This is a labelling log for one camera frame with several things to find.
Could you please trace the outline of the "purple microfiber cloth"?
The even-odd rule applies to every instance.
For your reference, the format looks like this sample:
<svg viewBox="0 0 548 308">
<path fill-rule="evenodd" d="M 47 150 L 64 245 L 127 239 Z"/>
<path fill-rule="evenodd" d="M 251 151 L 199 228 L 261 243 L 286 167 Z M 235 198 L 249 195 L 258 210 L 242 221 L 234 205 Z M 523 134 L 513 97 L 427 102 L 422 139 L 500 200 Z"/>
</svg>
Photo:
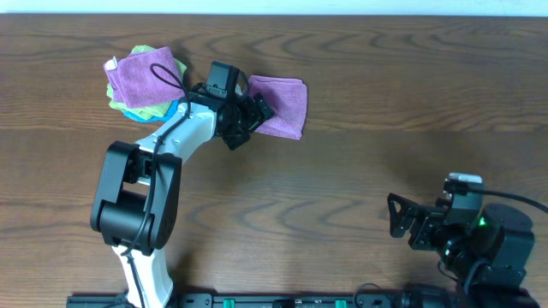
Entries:
<svg viewBox="0 0 548 308">
<path fill-rule="evenodd" d="M 307 85 L 300 79 L 252 75 L 250 94 L 261 94 L 274 116 L 261 124 L 257 133 L 299 140 L 307 117 Z"/>
</svg>

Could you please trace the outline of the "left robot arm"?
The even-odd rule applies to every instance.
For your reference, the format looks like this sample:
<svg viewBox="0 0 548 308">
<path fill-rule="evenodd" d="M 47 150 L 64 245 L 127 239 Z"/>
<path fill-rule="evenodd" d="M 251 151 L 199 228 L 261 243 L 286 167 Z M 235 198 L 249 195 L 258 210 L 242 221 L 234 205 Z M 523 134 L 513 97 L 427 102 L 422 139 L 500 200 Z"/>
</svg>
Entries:
<svg viewBox="0 0 548 308">
<path fill-rule="evenodd" d="M 128 292 L 121 305 L 176 306 L 164 248 L 175 226 L 183 164 L 214 137 L 236 149 L 273 115 L 259 93 L 247 98 L 191 93 L 156 132 L 108 147 L 90 224 L 122 263 Z"/>
</svg>

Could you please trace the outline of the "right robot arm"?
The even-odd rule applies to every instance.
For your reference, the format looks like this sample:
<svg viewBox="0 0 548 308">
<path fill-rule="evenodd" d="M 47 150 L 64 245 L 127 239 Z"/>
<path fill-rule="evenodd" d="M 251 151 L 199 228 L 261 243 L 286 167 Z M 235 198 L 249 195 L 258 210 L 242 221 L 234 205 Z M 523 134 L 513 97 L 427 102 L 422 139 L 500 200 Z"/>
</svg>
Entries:
<svg viewBox="0 0 548 308">
<path fill-rule="evenodd" d="M 521 287 L 534 246 L 527 220 L 501 209 L 489 213 L 476 192 L 417 204 L 391 193 L 387 197 L 390 235 L 410 233 L 414 250 L 434 251 L 457 281 L 457 291 L 472 307 L 537 307 Z"/>
</svg>

